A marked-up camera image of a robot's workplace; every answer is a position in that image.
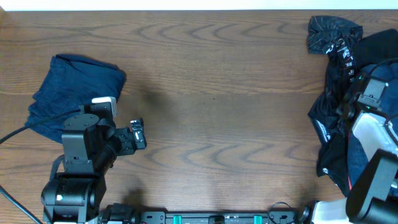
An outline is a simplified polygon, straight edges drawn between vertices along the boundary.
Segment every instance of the wooden table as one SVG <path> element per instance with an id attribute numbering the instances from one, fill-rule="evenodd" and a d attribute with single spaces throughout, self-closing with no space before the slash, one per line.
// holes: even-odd
<path id="1" fill-rule="evenodd" d="M 397 11 L 9 12 L 0 29 L 0 136 L 21 127 L 51 56 L 118 65 L 127 82 L 118 126 L 142 116 L 148 147 L 119 157 L 101 207 L 265 210 L 342 198 L 315 166 L 307 118 L 327 56 L 309 55 L 310 16 L 398 29 Z M 31 130 L 0 148 L 0 183 L 38 217 L 61 144 Z M 31 223 L 4 197 L 0 222 Z"/>

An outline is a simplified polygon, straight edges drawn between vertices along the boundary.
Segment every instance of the pile of clothes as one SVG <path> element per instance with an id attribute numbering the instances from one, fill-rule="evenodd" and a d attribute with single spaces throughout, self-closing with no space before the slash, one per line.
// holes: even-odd
<path id="1" fill-rule="evenodd" d="M 310 54 L 325 54 L 325 91 L 314 102 L 308 116 L 322 148 L 317 163 L 318 176 L 329 175 L 347 196 L 368 164 L 358 139 L 345 129 L 337 108 L 359 72 L 389 83 L 380 110 L 388 116 L 398 113 L 398 32 L 389 29 L 363 38 L 363 27 L 335 16 L 313 16 L 308 25 Z M 392 120 L 398 133 L 398 119 Z"/>

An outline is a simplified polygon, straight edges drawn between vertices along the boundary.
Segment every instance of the white backdrop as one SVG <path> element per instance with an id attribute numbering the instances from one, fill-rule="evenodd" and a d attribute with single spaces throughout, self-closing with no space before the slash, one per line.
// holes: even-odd
<path id="1" fill-rule="evenodd" d="M 398 9 L 398 0 L 0 0 L 0 6 L 6 11 Z"/>

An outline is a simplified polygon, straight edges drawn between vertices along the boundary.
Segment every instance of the white plastic part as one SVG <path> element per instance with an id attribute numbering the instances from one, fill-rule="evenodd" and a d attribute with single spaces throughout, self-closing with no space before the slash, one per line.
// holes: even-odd
<path id="1" fill-rule="evenodd" d="M 388 135 L 384 127 L 385 122 L 386 119 L 382 116 L 361 112 L 354 123 L 352 128 L 353 134 L 360 141 L 368 160 L 372 159 L 378 149 L 398 155 L 398 146 L 391 139 L 390 135 Z M 391 122 L 389 122 L 389 129 L 397 137 L 392 129 Z"/>
<path id="2" fill-rule="evenodd" d="M 346 214 L 347 198 L 332 202 L 318 202 L 315 204 L 312 214 L 314 224 L 346 224 L 348 221 Z"/>
<path id="3" fill-rule="evenodd" d="M 97 97 L 93 98 L 91 100 L 92 103 L 105 103 L 105 102 L 110 102 L 111 103 L 111 109 L 112 109 L 112 116 L 116 117 L 118 115 L 118 108 L 116 107 L 116 98 L 113 96 L 105 96 L 105 97 Z"/>

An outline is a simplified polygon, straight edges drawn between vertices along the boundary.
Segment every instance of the dark blue fabric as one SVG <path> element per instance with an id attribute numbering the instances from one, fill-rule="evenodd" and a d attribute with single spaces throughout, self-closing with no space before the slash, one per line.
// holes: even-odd
<path id="1" fill-rule="evenodd" d="M 91 103 L 92 98 L 118 99 L 125 81 L 124 72 L 115 65 L 80 55 L 56 55 L 42 86 L 33 95 L 36 102 L 28 108 L 30 116 L 25 125 L 78 109 L 79 105 Z M 62 143 L 63 122 L 70 116 L 37 125 L 32 130 Z"/>
<path id="2" fill-rule="evenodd" d="M 362 69 L 362 71 L 369 73 L 375 65 L 368 65 Z M 380 108 L 381 111 L 387 113 L 388 116 L 392 116 L 398 113 L 398 63 L 392 63 L 390 65 L 380 66 L 372 72 L 373 77 L 378 77 L 388 81 L 389 87 L 384 93 Z M 398 119 L 392 120 L 392 127 L 396 133 L 398 133 Z M 351 133 L 348 139 L 348 150 L 347 150 L 347 166 L 349 179 L 353 186 L 359 179 L 366 165 L 368 164 L 368 158 L 362 148 L 359 140 Z M 398 191 L 393 192 L 395 196 L 398 196 Z"/>

